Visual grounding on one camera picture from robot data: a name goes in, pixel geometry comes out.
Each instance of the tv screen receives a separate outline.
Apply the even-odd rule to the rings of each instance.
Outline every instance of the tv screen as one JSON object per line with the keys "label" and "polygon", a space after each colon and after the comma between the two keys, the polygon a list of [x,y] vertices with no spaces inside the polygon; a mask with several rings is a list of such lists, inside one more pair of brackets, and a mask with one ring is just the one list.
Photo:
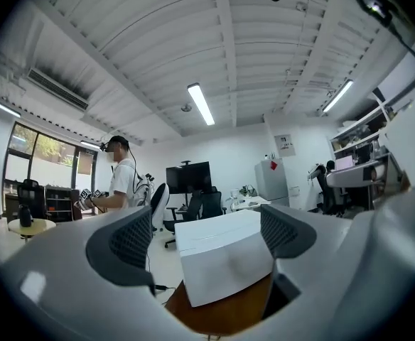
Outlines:
{"label": "tv screen", "polygon": [[212,187],[209,162],[167,168],[166,184],[172,195],[192,193],[196,190],[209,190]]}

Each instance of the poster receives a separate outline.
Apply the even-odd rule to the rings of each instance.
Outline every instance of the poster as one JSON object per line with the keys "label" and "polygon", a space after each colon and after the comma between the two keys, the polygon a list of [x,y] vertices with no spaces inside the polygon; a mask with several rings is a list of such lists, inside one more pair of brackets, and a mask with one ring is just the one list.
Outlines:
{"label": "poster", "polygon": [[279,149],[280,157],[284,156],[295,156],[296,151],[294,150],[293,141],[291,135],[278,135],[275,137],[277,148]]}

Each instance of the ceiling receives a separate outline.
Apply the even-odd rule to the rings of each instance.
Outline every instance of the ceiling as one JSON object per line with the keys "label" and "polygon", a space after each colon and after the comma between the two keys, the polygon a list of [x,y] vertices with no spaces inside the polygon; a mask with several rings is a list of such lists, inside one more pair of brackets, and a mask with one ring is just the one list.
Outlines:
{"label": "ceiling", "polygon": [[[23,0],[0,32],[0,97],[72,136],[118,129],[142,145],[212,130],[195,105],[180,110],[194,82],[215,129],[319,115],[387,39],[353,0]],[[87,109],[32,85],[31,67]]]}

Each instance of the fluorescent light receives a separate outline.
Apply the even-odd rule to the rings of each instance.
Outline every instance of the fluorescent light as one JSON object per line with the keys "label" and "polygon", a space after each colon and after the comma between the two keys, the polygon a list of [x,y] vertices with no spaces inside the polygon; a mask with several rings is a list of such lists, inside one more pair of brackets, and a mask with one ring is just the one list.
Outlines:
{"label": "fluorescent light", "polygon": [[5,112],[8,112],[9,114],[14,115],[15,117],[21,117],[21,115],[18,112],[9,109],[7,106],[4,106],[3,104],[0,104],[0,109],[3,109]]}
{"label": "fluorescent light", "polygon": [[326,106],[323,110],[323,112],[328,112],[329,110],[331,110],[333,108],[333,106],[337,103],[337,101],[339,99],[342,98],[342,96],[348,91],[348,89],[351,87],[351,85],[353,84],[353,82],[350,80],[348,81],[345,86],[343,86],[343,88],[339,91],[339,93],[336,94],[336,96],[334,97],[334,99],[329,103],[328,106]]}
{"label": "fluorescent light", "polygon": [[203,119],[206,121],[207,125],[214,125],[214,119],[209,111],[208,104],[206,103],[205,97],[201,92],[200,84],[195,83],[187,87],[187,91],[192,97],[193,101],[195,101],[198,110],[203,116]]}
{"label": "fluorescent light", "polygon": [[16,140],[20,140],[20,141],[24,141],[24,142],[26,142],[26,140],[25,140],[25,139],[20,138],[19,136],[12,135],[11,137],[12,137],[12,138],[15,138]]}
{"label": "fluorescent light", "polygon": [[100,150],[100,146],[92,144],[92,143],[88,143],[87,141],[84,141],[84,140],[81,141],[81,144],[86,145],[86,146],[90,146],[91,148],[94,148],[94,149],[99,149]]}

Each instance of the refrigerator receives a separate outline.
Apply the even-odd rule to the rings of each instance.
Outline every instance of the refrigerator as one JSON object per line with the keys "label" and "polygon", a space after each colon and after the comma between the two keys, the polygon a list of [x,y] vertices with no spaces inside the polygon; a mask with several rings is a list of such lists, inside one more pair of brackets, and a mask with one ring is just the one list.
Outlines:
{"label": "refrigerator", "polygon": [[290,205],[284,162],[281,158],[267,159],[256,164],[255,176],[260,197],[277,205]]}

